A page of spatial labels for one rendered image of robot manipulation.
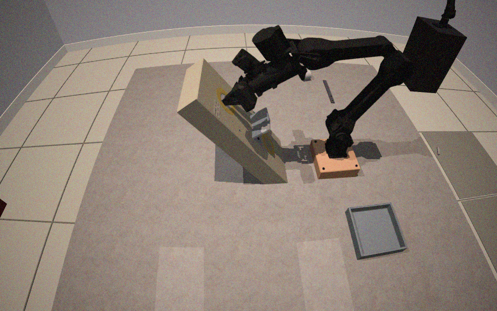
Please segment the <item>white cylinder with two slots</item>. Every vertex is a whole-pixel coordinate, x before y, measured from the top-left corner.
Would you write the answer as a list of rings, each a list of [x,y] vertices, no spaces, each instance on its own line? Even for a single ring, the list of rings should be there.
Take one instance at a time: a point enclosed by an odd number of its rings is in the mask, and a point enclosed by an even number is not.
[[[220,98],[221,98],[221,102],[222,102],[222,100],[225,98],[225,95],[221,93],[221,94],[220,94]],[[231,108],[231,105],[225,105],[225,106],[226,106],[227,108],[229,108],[229,109]]]

